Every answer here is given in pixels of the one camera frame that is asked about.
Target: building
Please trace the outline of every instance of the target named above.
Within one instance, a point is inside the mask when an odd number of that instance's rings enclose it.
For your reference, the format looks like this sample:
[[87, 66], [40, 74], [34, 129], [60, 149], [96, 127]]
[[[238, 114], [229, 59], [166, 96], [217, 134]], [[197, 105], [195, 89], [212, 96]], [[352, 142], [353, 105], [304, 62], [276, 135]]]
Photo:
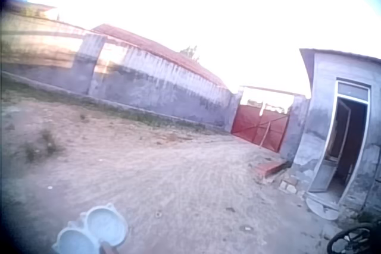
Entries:
[[50, 20], [59, 20], [58, 8], [31, 3], [23, 0], [7, 0], [6, 9], [13, 13], [21, 14], [28, 17], [39, 17]]
[[296, 150], [290, 174], [323, 217], [380, 213], [381, 59], [316, 49], [301, 54], [312, 96], [299, 102], [306, 108], [289, 125], [288, 132], [299, 132], [288, 141]]
[[208, 69], [204, 68], [198, 62], [178, 52], [175, 52], [158, 42], [144, 38], [142, 36], [123, 30], [121, 28], [114, 27], [109, 24], [99, 25], [92, 30], [126, 41], [127, 43], [130, 43], [131, 45], [141, 50], [147, 51], [170, 62], [176, 63], [176, 65], [178, 65], [179, 67], [183, 67], [186, 70], [189, 70], [203, 77], [204, 79], [216, 84], [217, 86], [227, 88], [225, 83], [219, 77], [210, 72]]

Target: red brick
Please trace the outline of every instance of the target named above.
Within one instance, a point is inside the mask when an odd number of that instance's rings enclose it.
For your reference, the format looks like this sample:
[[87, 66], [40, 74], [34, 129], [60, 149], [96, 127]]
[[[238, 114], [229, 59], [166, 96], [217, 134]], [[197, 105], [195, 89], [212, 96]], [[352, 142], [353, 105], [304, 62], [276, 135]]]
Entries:
[[267, 178], [287, 167], [287, 161], [260, 163], [254, 168], [259, 176]]

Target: concrete wall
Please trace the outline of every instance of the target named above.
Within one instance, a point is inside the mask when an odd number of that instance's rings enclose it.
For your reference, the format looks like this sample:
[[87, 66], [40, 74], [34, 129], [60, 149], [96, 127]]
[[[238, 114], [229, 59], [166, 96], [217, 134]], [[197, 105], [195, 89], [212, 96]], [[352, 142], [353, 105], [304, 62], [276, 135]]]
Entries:
[[381, 65], [342, 55], [316, 53], [314, 56], [313, 92], [305, 130], [293, 162], [292, 171], [308, 185], [317, 171], [329, 132], [335, 96], [335, 81], [339, 77], [366, 84], [371, 88], [370, 124], [363, 156], [343, 206], [361, 210], [373, 185], [381, 142]]
[[122, 40], [12, 14], [2, 19], [2, 32], [8, 48], [4, 71], [161, 115], [232, 128], [242, 94]]
[[280, 156], [289, 162], [293, 162], [299, 148], [309, 104], [310, 100], [302, 95], [293, 99], [288, 126], [279, 150]]

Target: sky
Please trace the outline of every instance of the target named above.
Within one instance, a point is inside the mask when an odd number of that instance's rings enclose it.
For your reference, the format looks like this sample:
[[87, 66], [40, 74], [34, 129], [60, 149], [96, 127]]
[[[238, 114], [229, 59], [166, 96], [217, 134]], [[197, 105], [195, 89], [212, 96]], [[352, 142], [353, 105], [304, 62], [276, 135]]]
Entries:
[[310, 95], [299, 48], [381, 58], [381, 0], [28, 0], [63, 21], [108, 23], [174, 51], [198, 45], [200, 63], [240, 84]]

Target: doorway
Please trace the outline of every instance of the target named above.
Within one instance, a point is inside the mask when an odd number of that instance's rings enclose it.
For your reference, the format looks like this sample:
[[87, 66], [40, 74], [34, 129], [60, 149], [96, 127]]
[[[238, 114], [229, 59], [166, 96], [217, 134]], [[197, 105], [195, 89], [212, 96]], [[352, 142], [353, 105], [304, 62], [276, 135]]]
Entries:
[[335, 209], [361, 159], [368, 121], [368, 90], [357, 86], [349, 88], [364, 89], [366, 97], [364, 93], [360, 99], [358, 92], [353, 90], [350, 95], [348, 92], [341, 94], [343, 88], [340, 89], [340, 84], [336, 85], [336, 100], [324, 155], [308, 191], [311, 198]]

